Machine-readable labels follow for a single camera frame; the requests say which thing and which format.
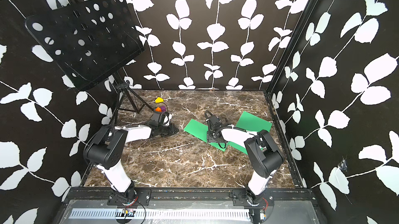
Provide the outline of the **green rectangular paper sheet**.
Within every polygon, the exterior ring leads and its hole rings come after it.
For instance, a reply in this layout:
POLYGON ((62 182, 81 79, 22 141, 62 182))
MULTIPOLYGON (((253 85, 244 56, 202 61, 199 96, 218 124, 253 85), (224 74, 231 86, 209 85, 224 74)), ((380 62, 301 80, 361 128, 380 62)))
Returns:
POLYGON ((201 141, 205 142, 206 144, 209 144, 210 146, 213 146, 214 148, 221 150, 222 152, 226 150, 226 147, 221 148, 217 143, 213 142, 209 143, 207 141, 207 132, 208 132, 207 125, 204 125, 194 119, 191 119, 183 130, 191 134, 192 136, 200 139, 201 141))

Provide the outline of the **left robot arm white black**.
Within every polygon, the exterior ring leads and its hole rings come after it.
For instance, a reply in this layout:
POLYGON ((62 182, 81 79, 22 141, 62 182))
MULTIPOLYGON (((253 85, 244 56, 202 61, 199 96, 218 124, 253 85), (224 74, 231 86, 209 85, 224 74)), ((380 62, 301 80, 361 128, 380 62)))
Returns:
POLYGON ((113 193, 126 202, 136 199, 134 182, 122 166, 126 143, 146 140, 156 136, 175 135, 179 129, 174 124, 166 126, 138 125, 134 127, 104 126, 89 141, 84 159, 93 163, 108 179, 113 193))

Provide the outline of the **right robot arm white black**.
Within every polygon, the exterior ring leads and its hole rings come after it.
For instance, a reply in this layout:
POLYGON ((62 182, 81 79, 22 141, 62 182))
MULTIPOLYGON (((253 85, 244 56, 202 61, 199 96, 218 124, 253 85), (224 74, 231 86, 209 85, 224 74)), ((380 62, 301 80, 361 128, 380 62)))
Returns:
POLYGON ((267 185, 284 163, 280 148, 267 130, 258 132, 238 128, 228 122, 223 123, 210 111, 205 111, 208 125, 207 142, 218 145, 233 143, 245 148, 254 170, 246 186, 246 195, 251 204, 264 197, 267 185))

